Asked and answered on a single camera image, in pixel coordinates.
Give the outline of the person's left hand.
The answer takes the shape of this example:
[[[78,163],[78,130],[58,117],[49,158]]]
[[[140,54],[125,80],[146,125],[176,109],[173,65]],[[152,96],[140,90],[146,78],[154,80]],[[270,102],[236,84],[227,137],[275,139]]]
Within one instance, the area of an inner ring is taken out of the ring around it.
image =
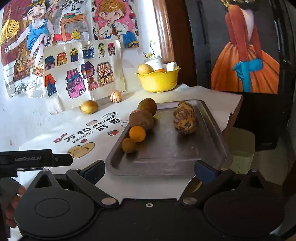
[[[21,197],[25,194],[25,192],[26,188],[23,185],[19,185],[17,193],[12,197],[8,207],[5,210],[5,221],[6,224],[11,228],[16,227],[15,209],[18,207]]]

